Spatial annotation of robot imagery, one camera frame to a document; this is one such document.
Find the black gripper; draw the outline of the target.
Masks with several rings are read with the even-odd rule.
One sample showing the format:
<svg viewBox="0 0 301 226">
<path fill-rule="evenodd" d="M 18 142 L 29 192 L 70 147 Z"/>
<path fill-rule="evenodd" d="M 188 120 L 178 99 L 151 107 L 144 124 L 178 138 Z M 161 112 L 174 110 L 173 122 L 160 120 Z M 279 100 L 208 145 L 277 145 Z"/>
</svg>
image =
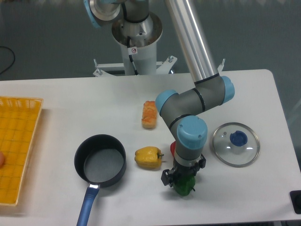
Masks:
<svg viewBox="0 0 301 226">
<path fill-rule="evenodd" d="M 189 166 L 184 166 L 174 158 L 173 169 L 165 169 L 162 171 L 161 181 L 164 186 L 173 187 L 174 181 L 178 181 L 184 176 L 196 176 L 200 169 L 206 166 L 206 158 L 203 154 L 197 160 L 189 163 Z"/>
</svg>

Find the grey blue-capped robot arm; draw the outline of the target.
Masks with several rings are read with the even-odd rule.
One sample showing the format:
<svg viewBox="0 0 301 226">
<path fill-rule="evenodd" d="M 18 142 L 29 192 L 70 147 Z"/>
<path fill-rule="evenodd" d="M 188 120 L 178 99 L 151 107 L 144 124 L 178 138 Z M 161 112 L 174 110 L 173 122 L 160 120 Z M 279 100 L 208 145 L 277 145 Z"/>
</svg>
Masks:
<svg viewBox="0 0 301 226">
<path fill-rule="evenodd" d="M 148 1 L 86 0 L 84 6 L 94 27 L 112 25 L 126 75 L 158 72 L 156 44 L 162 23 L 150 12 Z M 166 6 L 195 85 L 181 94 L 164 91 L 155 100 L 159 115 L 175 138 L 173 168 L 164 170 L 161 176 L 164 185 L 172 186 L 204 168 L 206 161 L 201 152 L 207 126 L 198 115 L 231 100 L 235 89 L 214 65 L 193 1 L 168 0 Z"/>
</svg>

